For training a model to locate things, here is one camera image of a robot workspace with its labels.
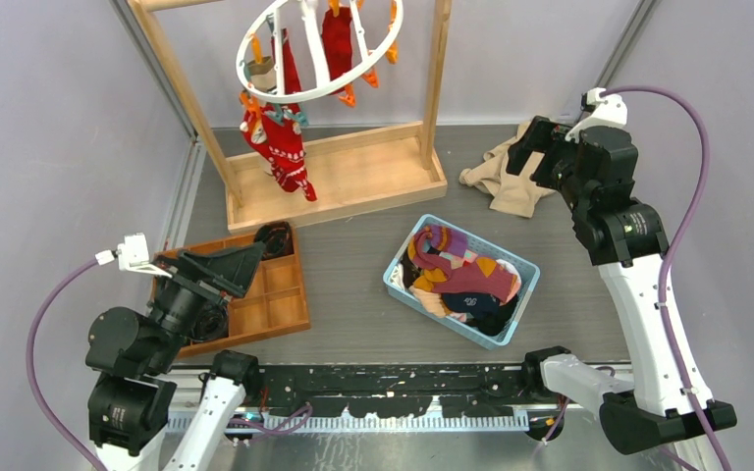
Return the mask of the red white patterned sock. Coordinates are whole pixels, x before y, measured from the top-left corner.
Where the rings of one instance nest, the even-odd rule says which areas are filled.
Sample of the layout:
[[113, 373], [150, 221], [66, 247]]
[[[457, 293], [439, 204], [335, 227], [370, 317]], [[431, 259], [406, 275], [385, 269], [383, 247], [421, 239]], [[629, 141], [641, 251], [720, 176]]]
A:
[[273, 122], [264, 112], [256, 114], [249, 110], [244, 111], [242, 122], [240, 124], [240, 132], [249, 145], [249, 147], [259, 154], [258, 162], [259, 167], [267, 175], [272, 175], [272, 165], [274, 163], [274, 157], [270, 150], [270, 141], [267, 133], [267, 129], [270, 126], [275, 126]]

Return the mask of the beige brown striped sock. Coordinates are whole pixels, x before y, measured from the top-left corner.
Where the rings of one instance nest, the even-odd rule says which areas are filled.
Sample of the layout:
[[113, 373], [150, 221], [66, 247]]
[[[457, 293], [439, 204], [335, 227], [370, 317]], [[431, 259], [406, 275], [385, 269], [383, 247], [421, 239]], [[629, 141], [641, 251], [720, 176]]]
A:
[[277, 87], [276, 64], [272, 56], [263, 56], [261, 61], [252, 60], [245, 65], [245, 75], [255, 89], [268, 92]]

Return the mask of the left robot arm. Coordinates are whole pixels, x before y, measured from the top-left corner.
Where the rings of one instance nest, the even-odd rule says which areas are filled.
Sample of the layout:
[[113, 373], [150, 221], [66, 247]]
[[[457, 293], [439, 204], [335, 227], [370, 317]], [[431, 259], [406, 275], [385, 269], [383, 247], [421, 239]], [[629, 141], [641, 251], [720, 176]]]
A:
[[[98, 469], [156, 470], [177, 386], [162, 380], [191, 338], [205, 307], [242, 299], [262, 260], [256, 242], [211, 254], [180, 249], [152, 259], [142, 234], [127, 235], [114, 254], [120, 270], [152, 275], [162, 288], [142, 315], [127, 307], [100, 314], [88, 332], [85, 364], [100, 376], [88, 399], [89, 438]], [[167, 462], [169, 470], [204, 470], [238, 406], [262, 391], [256, 357], [223, 350], [205, 375], [200, 403]]]

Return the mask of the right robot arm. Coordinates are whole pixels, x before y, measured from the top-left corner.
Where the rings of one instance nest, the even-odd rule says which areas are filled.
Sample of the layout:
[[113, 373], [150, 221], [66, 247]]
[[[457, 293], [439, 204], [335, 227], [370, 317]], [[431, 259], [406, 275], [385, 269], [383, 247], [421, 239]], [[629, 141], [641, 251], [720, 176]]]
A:
[[633, 369], [631, 380], [620, 380], [567, 348], [534, 350], [522, 363], [524, 395], [578, 403], [626, 455], [733, 428], [735, 409], [704, 381], [676, 308], [669, 264], [676, 242], [658, 212], [632, 196], [638, 151], [630, 134], [619, 124], [580, 128], [537, 116], [508, 156], [510, 173], [538, 157], [532, 180], [563, 197], [618, 312]]

